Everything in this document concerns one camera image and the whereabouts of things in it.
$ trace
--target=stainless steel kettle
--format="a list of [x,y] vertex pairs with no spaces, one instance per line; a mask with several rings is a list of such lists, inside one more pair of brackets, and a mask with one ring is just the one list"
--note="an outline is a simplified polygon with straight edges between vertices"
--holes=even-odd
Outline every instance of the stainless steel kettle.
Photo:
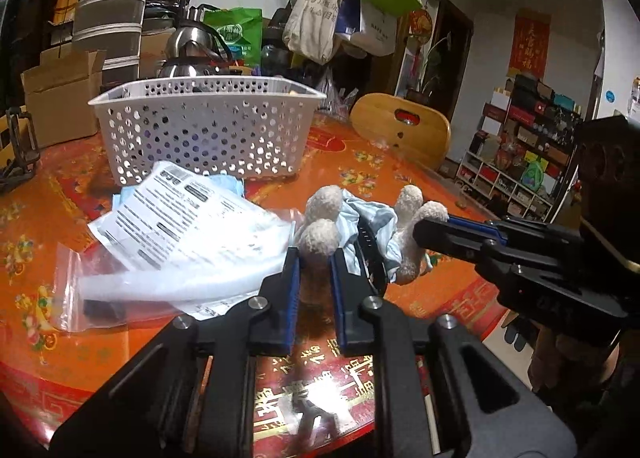
[[171,37],[166,42],[164,52],[167,59],[180,57],[182,47],[194,42],[202,46],[205,50],[214,51],[220,54],[218,49],[218,43],[225,51],[228,61],[233,60],[233,54],[225,44],[218,31],[202,22],[204,13],[207,10],[219,10],[216,6],[206,5],[203,3],[197,8],[192,6],[187,14],[187,19],[177,19],[175,23],[175,32],[171,34]]

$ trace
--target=wooden chair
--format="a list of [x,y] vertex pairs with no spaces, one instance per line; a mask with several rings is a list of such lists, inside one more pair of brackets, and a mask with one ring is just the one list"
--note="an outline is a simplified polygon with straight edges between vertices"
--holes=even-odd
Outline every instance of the wooden chair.
[[449,121],[440,112],[415,102],[372,93],[355,103],[350,118],[363,138],[384,141],[430,169],[439,168],[449,150]]

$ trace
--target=orange tablecloth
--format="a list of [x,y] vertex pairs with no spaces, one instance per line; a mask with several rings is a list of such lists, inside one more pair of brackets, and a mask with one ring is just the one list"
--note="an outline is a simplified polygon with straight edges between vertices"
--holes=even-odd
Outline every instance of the orange tablecloth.
[[[356,196],[393,204],[408,183],[452,214],[486,218],[471,206],[460,210],[454,193],[436,175],[399,161],[322,116],[314,121],[296,177],[248,182],[246,190],[265,208],[303,211],[308,197],[323,185],[338,184]],[[43,442],[166,323],[69,335],[48,322],[57,245],[82,251],[94,243],[86,223],[110,210],[111,194],[117,191],[98,134],[47,149],[36,177],[0,197],[0,388]],[[486,336],[504,313],[495,287],[471,264],[436,253],[430,257],[430,274],[404,287],[390,285],[385,298],[413,316],[453,312],[472,332]],[[372,428],[370,358],[338,354],[331,312],[303,308],[298,317],[292,356],[263,358],[258,364],[256,456],[339,446]],[[293,434],[292,420],[300,416],[290,407],[291,399],[300,395],[338,416],[323,420],[304,438]]]

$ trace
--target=chair handle hole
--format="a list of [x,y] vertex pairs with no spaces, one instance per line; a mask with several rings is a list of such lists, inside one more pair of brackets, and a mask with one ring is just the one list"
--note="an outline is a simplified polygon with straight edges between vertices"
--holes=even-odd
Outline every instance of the chair handle hole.
[[394,115],[396,116],[397,121],[404,122],[408,126],[417,126],[420,124],[420,117],[415,113],[408,112],[407,110],[397,109],[394,111]]

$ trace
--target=perforated basket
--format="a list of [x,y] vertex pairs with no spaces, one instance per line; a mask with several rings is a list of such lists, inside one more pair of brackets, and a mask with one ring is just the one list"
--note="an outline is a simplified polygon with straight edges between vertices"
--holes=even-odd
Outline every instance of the perforated basket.
[[158,160],[204,175],[296,173],[324,98],[281,78],[199,76],[127,83],[89,104],[115,181],[134,185]]

